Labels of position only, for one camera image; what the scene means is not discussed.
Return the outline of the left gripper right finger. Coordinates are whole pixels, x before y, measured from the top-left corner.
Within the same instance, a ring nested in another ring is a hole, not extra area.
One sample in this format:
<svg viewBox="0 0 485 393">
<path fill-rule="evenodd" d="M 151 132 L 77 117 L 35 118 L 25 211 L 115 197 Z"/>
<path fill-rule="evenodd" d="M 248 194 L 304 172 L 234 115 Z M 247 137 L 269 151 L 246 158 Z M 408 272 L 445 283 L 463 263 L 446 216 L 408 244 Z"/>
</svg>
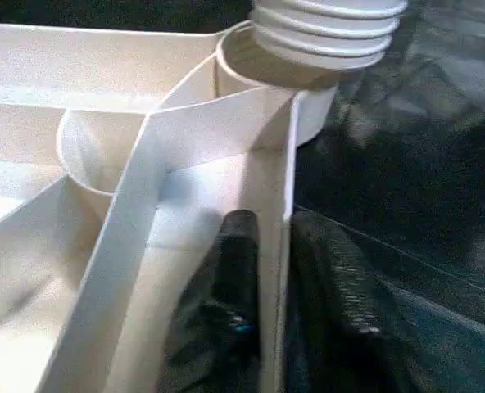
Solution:
<svg viewBox="0 0 485 393">
<path fill-rule="evenodd" d="M 365 254 L 316 213 L 295 213 L 291 230 L 312 391 L 414 391 L 406 324 Z"/>
</svg>

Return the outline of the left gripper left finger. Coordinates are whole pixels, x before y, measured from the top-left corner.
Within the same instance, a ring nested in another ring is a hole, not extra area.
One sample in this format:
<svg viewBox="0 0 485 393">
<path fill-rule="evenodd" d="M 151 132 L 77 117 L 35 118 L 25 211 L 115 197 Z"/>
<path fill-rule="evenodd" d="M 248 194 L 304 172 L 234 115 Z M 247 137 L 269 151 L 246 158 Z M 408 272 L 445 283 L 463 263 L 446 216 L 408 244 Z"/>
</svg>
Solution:
<svg viewBox="0 0 485 393">
<path fill-rule="evenodd" d="M 170 392 L 258 391 L 258 257 L 256 214 L 230 211 L 172 315 Z"/>
</svg>

